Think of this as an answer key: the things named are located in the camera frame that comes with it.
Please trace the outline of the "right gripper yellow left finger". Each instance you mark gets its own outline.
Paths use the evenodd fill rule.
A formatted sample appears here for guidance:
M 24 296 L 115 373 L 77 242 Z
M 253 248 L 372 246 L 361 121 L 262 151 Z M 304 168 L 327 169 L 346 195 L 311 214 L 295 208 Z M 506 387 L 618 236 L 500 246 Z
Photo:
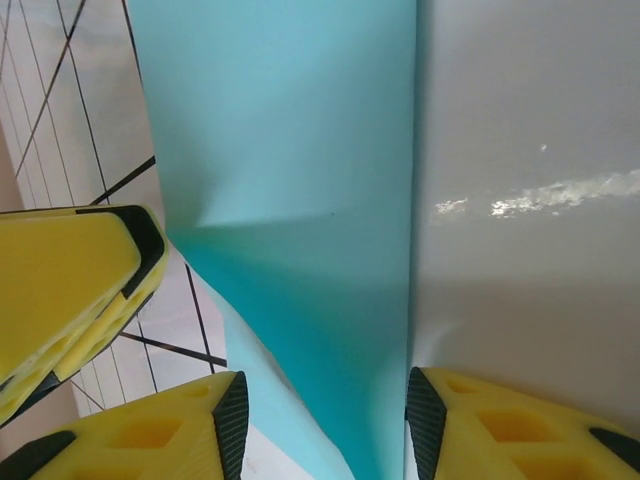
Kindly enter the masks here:
M 84 417 L 1 462 L 4 479 L 238 479 L 243 372 L 224 371 Z

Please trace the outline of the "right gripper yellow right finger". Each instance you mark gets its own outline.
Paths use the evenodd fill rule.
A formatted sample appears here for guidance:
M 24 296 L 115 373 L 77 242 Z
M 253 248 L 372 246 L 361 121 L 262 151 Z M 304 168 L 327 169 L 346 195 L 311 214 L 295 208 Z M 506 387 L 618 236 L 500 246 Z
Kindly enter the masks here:
M 406 419 L 420 479 L 636 479 L 639 441 L 582 411 L 414 367 Z

